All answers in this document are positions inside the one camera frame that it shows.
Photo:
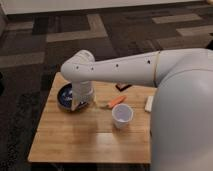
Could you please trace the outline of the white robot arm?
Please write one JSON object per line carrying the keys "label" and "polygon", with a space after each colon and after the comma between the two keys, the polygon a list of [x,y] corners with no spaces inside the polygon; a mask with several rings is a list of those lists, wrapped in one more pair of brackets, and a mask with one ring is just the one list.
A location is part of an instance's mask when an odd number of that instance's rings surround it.
{"label": "white robot arm", "polygon": [[60,72],[77,85],[154,87],[150,171],[213,171],[213,50],[159,50],[105,61],[80,50]]}

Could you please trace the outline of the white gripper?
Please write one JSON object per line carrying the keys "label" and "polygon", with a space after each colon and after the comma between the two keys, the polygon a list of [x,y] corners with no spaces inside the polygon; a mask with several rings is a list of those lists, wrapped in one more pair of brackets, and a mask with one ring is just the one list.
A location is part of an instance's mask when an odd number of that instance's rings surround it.
{"label": "white gripper", "polygon": [[93,100],[94,88],[91,81],[72,83],[72,111],[75,111],[81,102],[90,103]]}

